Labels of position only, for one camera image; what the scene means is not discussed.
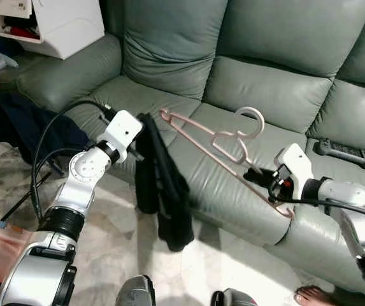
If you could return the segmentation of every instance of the black garment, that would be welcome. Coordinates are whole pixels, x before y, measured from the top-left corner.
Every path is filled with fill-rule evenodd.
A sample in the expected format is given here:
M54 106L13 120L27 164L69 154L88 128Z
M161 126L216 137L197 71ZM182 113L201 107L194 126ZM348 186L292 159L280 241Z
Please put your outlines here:
M0 142L18 147L23 160L31 164L41 133L55 115L19 94L0 94ZM88 141L85 132L70 118L62 116L45 136L39 160L63 147L82 149Z
M146 214L158 212L158 236L173 252L194 239L189 209L189 187L168 154L157 126L149 113L139 115L144 130L136 149L144 157L136 165L137 206Z

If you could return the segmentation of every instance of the plastic hanger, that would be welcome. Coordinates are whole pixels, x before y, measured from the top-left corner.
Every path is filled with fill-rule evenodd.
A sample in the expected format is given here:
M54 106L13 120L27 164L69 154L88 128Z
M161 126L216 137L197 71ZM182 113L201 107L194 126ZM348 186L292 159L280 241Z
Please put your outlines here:
M229 131L212 131L211 129L207 128L206 126L188 118L183 115L180 115L179 113L170 112L166 108L162 108L160 111L160 116L163 120L165 120L170 126L172 126L178 133L180 133L182 136L184 136L188 141L192 142L200 151L202 151L204 154L212 158L217 164L221 165L226 171L228 171L233 177L238 179L242 184L246 185L253 193L255 193L260 199L265 201L268 205L270 205L273 209L275 209L279 214L283 215L284 217L293 218L294 217L294 211L291 210L289 207L285 207L283 209L282 207L279 207L280 205L283 205L282 202L276 202L272 203L268 200L268 197L262 194L260 191L258 191L252 183L245 180L243 178L243 174L239 174L236 171L234 171L230 166L228 166L225 162L223 162L216 154L210 152L204 145L199 143L197 140L195 140L191 135L189 135L186 131L184 131L180 126L175 124L174 119L178 119L182 122L191 124L192 126L206 132L210 136L210 145L220 154L222 154L224 157L228 158L232 163L235 164L243 164L247 168L253 168L257 173L262 173L260 168L256 166L251 159L248 156L248 150L245 145L244 140L251 140L254 138L257 138L264 129L264 117L262 116L261 112L258 111L255 108L245 106L242 108L239 108L235 113L234 116L237 117L239 115L248 114L253 115L256 119L259 125L257 126L257 129L251 133L246 134L242 131L235 131L235 132L229 132ZM238 147L240 148L240 154L239 157L234 157L232 154L230 154L225 148L221 147L219 144L217 144L218 138L232 138L234 141L238 144Z

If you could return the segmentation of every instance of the gray leather sofa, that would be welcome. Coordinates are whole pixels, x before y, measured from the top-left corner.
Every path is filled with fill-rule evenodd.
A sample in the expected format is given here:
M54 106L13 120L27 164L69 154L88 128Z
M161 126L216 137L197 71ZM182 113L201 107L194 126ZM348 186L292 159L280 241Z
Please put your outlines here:
M296 142L317 178L365 185L365 170L312 150L325 137L365 149L365 0L112 0L101 8L104 38L65 61L24 54L16 75L0 76L4 86L52 110L89 96L134 114L151 112L190 184L199 218L294 267L364 291L331 218L302 205L294 220L276 213L178 136L158 111L167 107L215 130L251 131L254 120L234 119L233 112L254 106L267 122L247 143L259 166L273 169L277 152ZM69 115L91 137L104 129L92 106ZM133 173L131 157L111 170L129 182Z

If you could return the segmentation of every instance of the black remote control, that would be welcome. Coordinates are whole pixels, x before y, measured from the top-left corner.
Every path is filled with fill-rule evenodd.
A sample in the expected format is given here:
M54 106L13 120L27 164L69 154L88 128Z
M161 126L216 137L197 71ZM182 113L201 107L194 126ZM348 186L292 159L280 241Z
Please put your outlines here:
M327 138L316 143L315 152L320 155L329 155L350 161L365 169L365 150L340 145Z

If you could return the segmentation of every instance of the marble floor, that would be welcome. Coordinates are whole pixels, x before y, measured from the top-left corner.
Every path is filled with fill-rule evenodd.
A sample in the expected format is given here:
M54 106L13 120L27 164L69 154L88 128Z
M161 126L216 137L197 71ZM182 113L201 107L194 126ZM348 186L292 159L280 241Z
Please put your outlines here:
M28 190L30 167L16 150L0 144L0 217ZM40 188L47 206L63 180L51 178ZM133 186L106 175L79 240L78 267L71 305L114 305L122 283L136 274L149 275L158 306L205 306L215 290L235 288L262 306L297 305L294 290L332 285L306 275L264 249L194 220L196 239L182 252L168 251L157 238L155 216L134 209ZM29 201L9 221L36 228Z

